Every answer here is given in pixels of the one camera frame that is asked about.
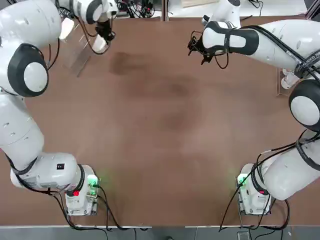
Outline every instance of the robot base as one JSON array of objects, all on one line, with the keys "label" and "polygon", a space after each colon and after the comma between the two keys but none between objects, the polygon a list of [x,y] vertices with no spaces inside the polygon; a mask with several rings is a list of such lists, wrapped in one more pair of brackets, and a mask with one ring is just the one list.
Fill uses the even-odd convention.
[{"label": "robot base", "polygon": [[67,212],[69,216],[89,216],[96,215],[98,210],[98,192],[90,187],[92,177],[96,178],[96,184],[99,180],[94,170],[88,165],[82,165],[84,170],[84,183],[78,195],[68,196],[65,194]]},{"label": "robot base", "polygon": [[[237,187],[248,176],[252,167],[253,164],[248,163],[242,168],[241,173],[236,179]],[[254,188],[251,176],[249,176],[238,191],[239,211],[245,215],[267,215],[270,212],[271,197],[267,202],[268,199],[269,195],[263,195]]]}]

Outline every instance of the brown table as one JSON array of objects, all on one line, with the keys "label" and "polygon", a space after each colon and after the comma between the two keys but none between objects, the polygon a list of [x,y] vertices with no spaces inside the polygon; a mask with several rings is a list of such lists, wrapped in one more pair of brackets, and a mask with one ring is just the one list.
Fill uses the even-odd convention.
[{"label": "brown table", "polygon": [[[190,33],[201,29],[199,19],[116,20],[108,54],[92,57],[79,78],[58,61],[48,90],[27,100],[44,150],[91,165],[122,225],[219,225],[243,165],[302,131],[288,98],[276,96],[274,67],[232,54],[221,70],[214,60],[201,66],[195,52],[188,57]],[[0,225],[66,225],[54,199],[11,184],[1,158]],[[289,199],[291,225],[320,224],[319,191],[316,181]],[[262,223],[284,218],[279,203]],[[104,206],[76,220],[103,225]],[[225,224],[240,224],[236,201]]]}]

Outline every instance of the cable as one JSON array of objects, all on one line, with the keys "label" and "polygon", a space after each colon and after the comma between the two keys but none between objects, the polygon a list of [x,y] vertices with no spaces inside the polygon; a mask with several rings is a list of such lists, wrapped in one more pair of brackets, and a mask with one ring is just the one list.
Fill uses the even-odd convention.
[{"label": "cable", "polygon": [[250,230],[250,228],[249,228],[249,236],[250,236],[250,240],[252,240],[252,236],[251,236],[251,230]]},{"label": "cable", "polygon": [[252,4],[252,6],[254,6],[256,9],[260,8],[260,4],[261,4],[261,8],[260,8],[260,14],[259,17],[261,17],[261,11],[262,8],[264,7],[264,2],[263,1],[259,1],[259,0],[248,0],[249,3]]},{"label": "cable", "polygon": [[257,225],[256,227],[254,227],[254,228],[249,228],[250,230],[256,230],[256,229],[258,229],[258,228],[260,227],[262,218],[264,217],[265,214],[267,214],[267,213],[266,213],[266,209],[267,209],[268,203],[269,203],[269,201],[270,201],[270,197],[271,197],[271,195],[269,194],[268,200],[266,201],[266,204],[265,204],[265,207],[264,207],[263,212],[262,212],[262,214],[261,214],[261,217],[260,217],[260,220],[259,220],[259,222],[258,222],[258,225]]},{"label": "cable", "polygon": [[48,68],[49,65],[50,65],[50,61],[51,61],[51,44],[49,44],[49,60],[48,60],[48,62],[47,62],[47,64],[46,64],[46,67],[47,67],[47,68]]},{"label": "cable", "polygon": [[225,66],[221,66],[221,65],[219,64],[216,55],[214,55],[214,59],[215,59],[215,61],[216,61],[216,64],[217,64],[217,65],[219,66],[219,68],[221,68],[221,69],[226,69],[226,68],[228,67],[228,65],[229,65],[229,54],[228,54],[228,53],[226,53],[226,64],[225,64]]},{"label": "cable", "polygon": [[57,46],[57,49],[56,49],[56,54],[55,54],[55,57],[54,57],[54,59],[53,59],[52,64],[48,67],[48,70],[50,70],[50,69],[53,67],[53,65],[56,63],[57,58],[58,58],[58,56],[59,56],[59,52],[60,52],[60,40],[59,40],[59,38],[58,38],[58,46]]},{"label": "cable", "polygon": [[[263,34],[265,37],[269,38],[273,43],[275,43],[279,48],[281,48],[287,55],[289,55],[292,59],[294,59],[299,64],[301,64],[305,60],[299,53],[294,51],[291,47],[286,45],[279,38],[277,38],[271,32],[269,32],[268,30],[264,29],[261,26],[249,25],[249,26],[241,27],[240,29],[253,29]],[[310,68],[313,69],[318,74],[320,74],[319,69],[317,69],[314,65],[312,65],[307,69],[307,72],[320,83],[320,79],[314,74],[314,72]]]},{"label": "cable", "polygon": [[287,214],[286,214],[286,220],[284,222],[284,224],[280,227],[276,227],[276,226],[262,226],[264,229],[269,229],[269,230],[275,230],[275,231],[279,231],[279,230],[283,230],[288,226],[289,220],[290,220],[290,205],[287,199],[284,200],[285,204],[286,204],[286,209],[287,209]]},{"label": "cable", "polygon": [[278,152],[276,152],[276,153],[274,153],[274,154],[266,157],[264,160],[260,161],[256,166],[254,166],[254,168],[251,169],[251,171],[249,172],[249,174],[243,179],[242,183],[240,183],[239,186],[238,186],[238,187],[236,188],[236,190],[234,191],[234,194],[232,195],[232,197],[231,197],[231,199],[230,199],[230,201],[229,201],[229,203],[228,203],[228,205],[227,205],[227,207],[226,207],[226,210],[225,210],[225,212],[224,212],[224,215],[223,215],[222,221],[221,221],[221,223],[220,223],[220,227],[219,227],[219,231],[218,231],[218,232],[221,232],[222,230],[226,229],[226,227],[222,228],[222,225],[224,224],[224,221],[225,221],[227,212],[228,212],[228,210],[229,210],[229,207],[230,207],[230,205],[231,205],[231,202],[232,202],[232,200],[235,198],[235,196],[236,196],[237,192],[239,191],[240,187],[242,187],[243,183],[244,183],[244,182],[247,180],[247,178],[253,173],[253,171],[255,171],[256,168],[257,168],[258,166],[260,166],[261,164],[263,164],[266,160],[268,160],[268,159],[270,159],[270,158],[272,158],[272,157],[274,157],[274,156],[276,156],[276,155],[278,155],[278,154],[284,153],[284,152],[286,152],[286,151],[288,151],[288,150],[290,150],[290,149],[293,149],[294,147],[295,147],[295,146],[290,146],[290,147],[288,147],[288,148],[285,148],[285,149],[283,149],[283,150],[280,150],[280,151],[278,151]]},{"label": "cable", "polygon": [[58,203],[58,205],[59,205],[59,207],[60,207],[60,209],[61,209],[61,211],[62,211],[62,213],[63,213],[63,216],[64,216],[66,222],[68,223],[68,225],[69,225],[72,229],[78,230],[78,231],[100,230],[100,231],[103,231],[103,232],[105,233],[106,239],[108,240],[108,234],[107,234],[107,232],[106,232],[103,228],[99,228],[99,227],[79,227],[79,226],[76,226],[76,225],[68,218],[68,216],[67,216],[67,214],[66,214],[66,211],[65,211],[65,209],[64,209],[64,207],[63,207],[63,203],[61,204],[56,196],[53,195],[52,197],[57,201],[57,203]]},{"label": "cable", "polygon": [[194,43],[194,40],[195,40],[194,38],[196,38],[195,36],[193,36],[194,33],[203,34],[203,32],[194,30],[194,31],[191,32],[191,35],[190,35],[190,43],[191,43],[192,47],[193,47],[198,53],[200,53],[201,55],[203,55],[203,56],[205,56],[205,57],[210,57],[210,56],[222,56],[222,55],[225,55],[225,54],[226,54],[225,52],[222,52],[222,53],[218,53],[218,54],[211,55],[211,54],[209,54],[209,53],[207,53],[207,52],[204,52],[204,51],[200,50],[199,48],[196,47],[196,43]]},{"label": "cable", "polygon": [[241,18],[240,21],[243,21],[243,20],[246,20],[246,19],[249,19],[249,18],[252,18],[252,17],[253,17],[253,15],[246,16],[246,17],[244,17],[244,18]]},{"label": "cable", "polygon": [[94,38],[94,37],[96,37],[98,34],[96,34],[96,35],[94,35],[94,34],[90,34],[89,32],[88,32],[88,29],[86,28],[86,25],[84,25],[84,30],[85,30],[85,33],[87,34],[87,35],[89,35],[90,37],[92,37],[92,38]]},{"label": "cable", "polygon": [[120,2],[120,3],[127,5],[127,8],[129,9],[129,11],[131,11],[132,15],[136,15],[138,18],[152,18],[156,12],[153,6],[151,8],[148,8],[147,5],[145,5],[144,7],[140,5],[140,10],[137,9],[138,4],[134,3],[133,0],[130,0],[129,4],[127,4],[126,2]]},{"label": "cable", "polygon": [[196,240],[196,239],[197,239],[197,234],[198,234],[198,227],[196,227],[196,229],[195,229],[195,233],[194,233],[194,238],[193,238],[193,240]]},{"label": "cable", "polygon": [[273,231],[271,231],[271,232],[268,232],[268,233],[265,233],[265,234],[258,235],[258,236],[256,236],[256,237],[254,238],[254,240],[256,240],[256,239],[258,239],[258,238],[260,238],[260,237],[262,237],[262,236],[266,236],[266,235],[273,234],[275,231],[276,231],[276,230],[273,230]]},{"label": "cable", "polygon": [[106,51],[108,51],[108,49],[110,48],[110,45],[111,45],[111,44],[109,43],[109,47],[107,47],[103,52],[97,52],[97,51],[95,51],[95,50],[92,48],[91,44],[90,44],[90,40],[89,40],[89,38],[88,38],[88,36],[87,36],[87,32],[86,32],[86,27],[84,26],[83,22],[82,22],[77,16],[76,16],[75,18],[78,20],[78,22],[79,22],[79,24],[80,24],[80,26],[81,26],[81,28],[82,28],[82,30],[83,30],[84,37],[85,37],[85,39],[86,39],[86,41],[87,41],[87,43],[88,43],[91,51],[92,51],[94,54],[96,54],[96,55],[103,55],[104,53],[106,53]]},{"label": "cable", "polygon": [[103,193],[103,195],[104,195],[104,199],[105,199],[105,201],[104,201],[104,203],[105,203],[105,207],[109,210],[110,215],[111,215],[111,217],[112,217],[112,220],[114,221],[114,223],[115,223],[116,227],[117,227],[119,230],[122,230],[122,231],[126,231],[126,230],[130,229],[130,228],[122,227],[122,226],[120,226],[120,225],[118,224],[118,222],[117,222],[117,220],[116,220],[116,218],[115,218],[115,216],[114,216],[113,212],[111,211],[111,209],[110,209],[110,207],[109,207],[109,204],[108,204],[108,201],[107,201],[107,195],[106,195],[105,190],[104,190],[101,186],[98,186],[98,187],[99,187],[99,189],[101,189],[101,191],[102,191],[102,193]]},{"label": "cable", "polygon": [[[304,130],[304,131],[301,133],[301,135],[300,135],[299,138],[301,138],[301,136],[304,134],[305,131],[306,131],[306,130]],[[281,150],[281,149],[285,149],[285,148],[294,146],[295,144],[296,144],[295,142],[292,142],[292,143],[287,144],[287,145],[285,145],[285,146],[281,146],[281,147],[277,147],[277,148],[272,148],[272,149],[269,149],[269,150],[267,150],[267,151],[261,152],[261,153],[258,155],[258,157],[256,158],[255,164],[256,164],[256,165],[258,164],[259,158],[260,158],[263,154],[270,153],[270,152],[274,152],[274,151],[278,151],[278,150]],[[260,177],[261,182],[264,183],[264,179],[263,179],[263,176],[262,176],[262,174],[261,174],[261,167],[262,167],[262,165],[260,165],[260,168],[258,168],[258,171],[257,171],[257,172],[258,172],[258,176]]]}]

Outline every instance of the sticker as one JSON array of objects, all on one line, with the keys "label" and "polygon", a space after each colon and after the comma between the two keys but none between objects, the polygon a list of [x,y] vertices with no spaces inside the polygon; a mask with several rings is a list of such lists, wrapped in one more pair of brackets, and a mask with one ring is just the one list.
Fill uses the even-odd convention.
[{"label": "sticker", "polygon": [[63,169],[65,169],[65,164],[64,164],[64,163],[58,163],[58,164],[56,165],[56,169],[57,169],[57,170],[63,170]]}]

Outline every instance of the floor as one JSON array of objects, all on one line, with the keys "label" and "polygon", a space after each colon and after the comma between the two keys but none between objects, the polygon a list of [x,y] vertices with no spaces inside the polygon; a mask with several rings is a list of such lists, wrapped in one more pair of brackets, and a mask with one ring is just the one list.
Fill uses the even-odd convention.
[{"label": "floor", "polygon": [[[185,228],[185,227],[153,227],[146,231],[136,229],[137,240],[166,240],[171,236],[174,240],[237,240],[239,232],[246,230],[237,227],[228,228],[218,233],[217,227]],[[251,231],[252,240],[260,234],[268,233],[269,230],[258,228]],[[320,235],[320,227],[295,226],[287,227],[283,231],[283,240],[317,240]],[[0,228],[1,240],[105,240],[106,235],[102,231],[76,231],[68,227],[33,227],[33,228]],[[133,230],[114,230],[108,233],[108,240],[134,240]],[[263,240],[280,240],[281,232],[275,232],[263,236]]]}]

